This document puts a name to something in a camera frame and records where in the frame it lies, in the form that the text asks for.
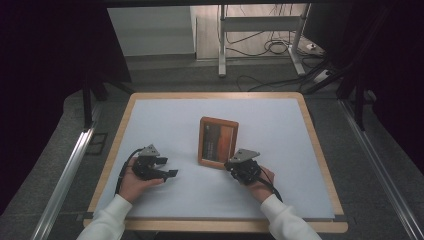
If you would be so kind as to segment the person's left hand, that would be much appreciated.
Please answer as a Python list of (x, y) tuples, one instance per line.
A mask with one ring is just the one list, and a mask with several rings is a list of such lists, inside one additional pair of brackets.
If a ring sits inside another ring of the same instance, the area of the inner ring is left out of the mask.
[(133, 203), (137, 200), (148, 188), (160, 185), (164, 182), (163, 179), (152, 179), (147, 181), (139, 179), (132, 170), (134, 162), (135, 159), (132, 158), (125, 168), (121, 186), (118, 191), (118, 194), (129, 203)]

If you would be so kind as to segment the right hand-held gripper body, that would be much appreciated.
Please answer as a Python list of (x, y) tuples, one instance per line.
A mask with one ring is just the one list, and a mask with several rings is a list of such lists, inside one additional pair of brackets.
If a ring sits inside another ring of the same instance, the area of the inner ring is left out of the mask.
[(254, 160), (259, 155), (259, 152), (240, 148), (224, 164), (224, 167), (239, 183), (246, 186), (251, 185), (257, 181), (261, 174), (261, 168)]

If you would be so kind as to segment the person's right hand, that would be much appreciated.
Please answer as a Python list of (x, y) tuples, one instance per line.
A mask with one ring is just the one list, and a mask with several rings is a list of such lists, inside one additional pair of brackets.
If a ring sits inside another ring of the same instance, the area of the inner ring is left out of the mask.
[[(274, 183), (275, 174), (270, 171), (268, 168), (262, 166), (260, 177), (264, 179), (267, 183)], [(254, 199), (259, 203), (263, 203), (269, 196), (273, 194), (273, 191), (268, 188), (264, 183), (255, 182), (247, 187)]]

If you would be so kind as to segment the black metal stand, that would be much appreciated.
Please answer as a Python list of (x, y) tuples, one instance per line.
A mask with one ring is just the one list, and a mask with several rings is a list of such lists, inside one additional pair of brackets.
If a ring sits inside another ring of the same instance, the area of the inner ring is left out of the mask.
[(134, 90), (126, 86), (120, 81), (115, 81), (111, 77), (103, 73), (97, 73), (93, 76), (86, 74), (81, 81), (82, 84), (82, 96), (83, 96), (83, 113), (84, 113), (84, 127), (83, 131), (87, 132), (94, 124), (94, 115), (92, 113), (92, 101), (91, 94), (99, 101), (106, 101), (108, 92), (105, 84), (111, 84), (115, 88), (131, 95)]

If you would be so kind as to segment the black curtain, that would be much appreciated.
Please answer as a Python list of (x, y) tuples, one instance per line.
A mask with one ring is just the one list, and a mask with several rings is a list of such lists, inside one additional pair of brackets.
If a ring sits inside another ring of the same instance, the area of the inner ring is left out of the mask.
[(88, 81), (129, 82), (104, 0), (0, 0), (0, 215)]
[(373, 111), (424, 172), (424, 0), (334, 0), (313, 3), (304, 36), (344, 68), (368, 36), (361, 61)]

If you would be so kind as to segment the white metal desk frame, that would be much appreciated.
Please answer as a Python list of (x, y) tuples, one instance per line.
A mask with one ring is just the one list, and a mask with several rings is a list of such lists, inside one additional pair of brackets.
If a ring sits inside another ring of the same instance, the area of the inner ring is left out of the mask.
[(218, 55), (218, 76), (226, 76), (226, 47), (225, 35), (227, 32), (272, 32), (272, 31), (294, 31), (295, 36), (291, 44), (288, 45), (288, 54), (292, 60), (294, 68), (299, 76), (305, 76), (306, 72), (297, 53), (301, 35), (307, 20), (310, 4), (303, 7), (299, 16), (260, 16), (260, 17), (226, 17), (225, 6), (220, 6), (219, 17), (219, 55)]

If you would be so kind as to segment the white cabinet panel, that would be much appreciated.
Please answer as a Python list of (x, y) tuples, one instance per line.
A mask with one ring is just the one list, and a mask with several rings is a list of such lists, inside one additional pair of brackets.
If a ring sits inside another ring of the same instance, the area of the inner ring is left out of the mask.
[(189, 6), (107, 9), (125, 56), (194, 54)]

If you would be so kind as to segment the silver aluminium rail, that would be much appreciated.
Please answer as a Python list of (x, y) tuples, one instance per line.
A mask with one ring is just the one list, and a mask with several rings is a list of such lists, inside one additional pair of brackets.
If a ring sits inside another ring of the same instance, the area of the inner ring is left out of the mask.
[(339, 100), (338, 103), (343, 110), (344, 115), (357, 138), (358, 143), (364, 151), (366, 158), (370, 162), (370, 165), (384, 192), (386, 193), (386, 196), (388, 197), (398, 219), (408, 234), (409, 239), (424, 240), (424, 228), (420, 225), (412, 209), (409, 207), (406, 199), (395, 185), (392, 177), (383, 164), (368, 135), (356, 123), (354, 119), (354, 111), (349, 105), (349, 101)]
[(64, 200), (66, 199), (93, 133), (94, 129), (90, 128), (80, 134), (30, 240), (47, 240)]

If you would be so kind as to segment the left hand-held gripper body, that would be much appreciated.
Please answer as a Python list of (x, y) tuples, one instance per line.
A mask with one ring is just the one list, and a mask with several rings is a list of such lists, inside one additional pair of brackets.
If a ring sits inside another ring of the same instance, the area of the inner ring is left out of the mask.
[(153, 144), (137, 150), (137, 158), (132, 165), (132, 171), (141, 180), (160, 179), (161, 175), (154, 166), (159, 160), (160, 153)]

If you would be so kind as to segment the black floor grate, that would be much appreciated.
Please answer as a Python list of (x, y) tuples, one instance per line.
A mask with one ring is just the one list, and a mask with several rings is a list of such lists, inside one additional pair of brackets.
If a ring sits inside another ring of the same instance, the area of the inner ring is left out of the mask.
[(88, 144), (86, 154), (93, 156), (101, 155), (105, 147), (107, 137), (107, 133), (95, 133)]

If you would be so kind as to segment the white power strip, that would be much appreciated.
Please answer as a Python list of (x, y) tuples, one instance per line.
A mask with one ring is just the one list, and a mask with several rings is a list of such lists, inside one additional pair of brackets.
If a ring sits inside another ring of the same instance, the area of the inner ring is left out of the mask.
[(315, 55), (325, 55), (326, 52), (319, 47), (318, 45), (314, 43), (309, 43), (306, 45), (307, 53), (308, 54), (315, 54)]

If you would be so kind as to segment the wooden picture frame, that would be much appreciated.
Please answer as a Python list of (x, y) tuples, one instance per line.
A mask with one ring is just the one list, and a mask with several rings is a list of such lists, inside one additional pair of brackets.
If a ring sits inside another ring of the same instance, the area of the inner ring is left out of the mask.
[(198, 163), (224, 169), (234, 155), (239, 123), (224, 119), (202, 117), (199, 127)]

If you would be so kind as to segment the white table mat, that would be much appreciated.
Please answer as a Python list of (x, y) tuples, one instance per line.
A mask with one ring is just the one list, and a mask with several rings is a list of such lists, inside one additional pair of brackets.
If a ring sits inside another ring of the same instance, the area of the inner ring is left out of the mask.
[(99, 209), (113, 199), (117, 177), (130, 154), (154, 145), (174, 178), (148, 189), (132, 217), (260, 219), (258, 202), (229, 172), (197, 162), (202, 117), (235, 121), (236, 145), (258, 152), (257, 162), (275, 174), (285, 204), (304, 219), (330, 219), (335, 211), (319, 169), (300, 105), (286, 99), (149, 99), (136, 101)]

